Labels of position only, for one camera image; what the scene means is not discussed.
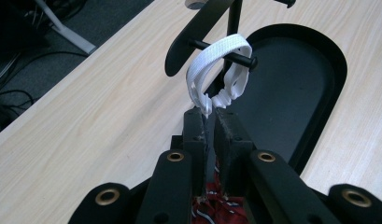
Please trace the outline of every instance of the white strap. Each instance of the white strap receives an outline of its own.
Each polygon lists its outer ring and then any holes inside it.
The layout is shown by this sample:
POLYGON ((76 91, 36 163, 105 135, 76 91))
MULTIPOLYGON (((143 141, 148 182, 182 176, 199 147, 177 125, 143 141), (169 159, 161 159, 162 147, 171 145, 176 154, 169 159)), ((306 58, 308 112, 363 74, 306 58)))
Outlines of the white strap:
POLYGON ((249 58, 252 48, 243 36, 229 35, 200 52, 188 68, 188 92, 194 104, 201 108, 206 117, 211 114, 212 105, 226 108, 232 100, 241 96, 246 88, 248 68, 238 63, 232 63, 223 79, 225 88, 212 100, 208 98, 208 94, 202 93, 203 82, 208 72, 219 59, 232 52, 249 58))

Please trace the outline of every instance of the gray floor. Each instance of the gray floor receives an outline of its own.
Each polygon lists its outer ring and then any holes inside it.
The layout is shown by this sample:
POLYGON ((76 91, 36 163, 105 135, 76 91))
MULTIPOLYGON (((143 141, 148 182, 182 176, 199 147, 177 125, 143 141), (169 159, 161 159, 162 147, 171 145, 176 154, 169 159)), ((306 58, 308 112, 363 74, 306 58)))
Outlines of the gray floor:
MULTIPOLYGON (((65 21, 64 25, 100 47, 150 2, 152 0, 87 0, 84 8, 70 20, 65 21)), ((47 52, 84 53, 52 30, 46 33, 45 38, 50 46, 24 52, 15 64, 13 74, 26 64, 28 65, 18 72, 0 92, 22 90, 38 99, 85 59, 85 57, 77 55, 60 53, 51 54, 29 63, 47 52)), ((9 59, 10 56, 0 58, 0 70, 9 59)), ((27 100, 26 95, 18 92, 0 96, 1 105, 21 105, 27 100)), ((14 109, 19 114, 23 112, 21 109, 14 109)), ((8 113, 14 119, 17 117, 13 112, 8 113)))

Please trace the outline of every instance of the light wood surface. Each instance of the light wood surface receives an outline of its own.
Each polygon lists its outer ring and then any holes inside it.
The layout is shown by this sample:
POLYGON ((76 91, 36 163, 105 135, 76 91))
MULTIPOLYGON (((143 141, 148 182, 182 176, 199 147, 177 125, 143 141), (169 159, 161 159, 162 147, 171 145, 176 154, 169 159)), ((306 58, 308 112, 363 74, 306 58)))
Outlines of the light wood surface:
MULTIPOLYGON (((134 187, 154 169, 191 108, 186 66, 163 71, 165 54, 195 11, 155 0, 0 133, 0 223, 65 223, 94 187, 134 187)), ((244 0, 239 33, 297 23, 331 38, 347 81, 302 174, 327 193, 338 183, 382 200, 382 0, 244 0)), ((206 42, 224 37, 226 19, 206 42)))

